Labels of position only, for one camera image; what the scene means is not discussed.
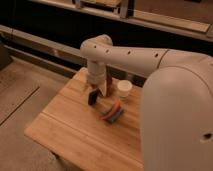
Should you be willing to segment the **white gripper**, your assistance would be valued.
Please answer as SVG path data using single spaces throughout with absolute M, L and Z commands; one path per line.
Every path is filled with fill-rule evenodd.
M 91 85 L 91 91 L 100 89 L 102 96 L 107 97 L 109 83 L 106 80 L 106 65 L 103 62 L 88 61 L 87 71 L 87 82 Z

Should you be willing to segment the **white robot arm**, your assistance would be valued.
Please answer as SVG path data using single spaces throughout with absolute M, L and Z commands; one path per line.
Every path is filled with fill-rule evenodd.
M 213 57 L 196 52 L 119 47 L 85 40 L 89 77 L 107 63 L 146 79 L 140 102 L 144 171 L 213 171 Z

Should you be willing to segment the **red object behind arm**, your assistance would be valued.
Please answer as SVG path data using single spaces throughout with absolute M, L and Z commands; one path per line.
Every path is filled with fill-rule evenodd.
M 107 84 L 107 96 L 110 96 L 111 94 L 111 89 L 112 89 L 112 83 L 113 83 L 113 79 L 112 76 L 110 75 L 110 73 L 107 73 L 107 78 L 106 78 L 106 84 Z

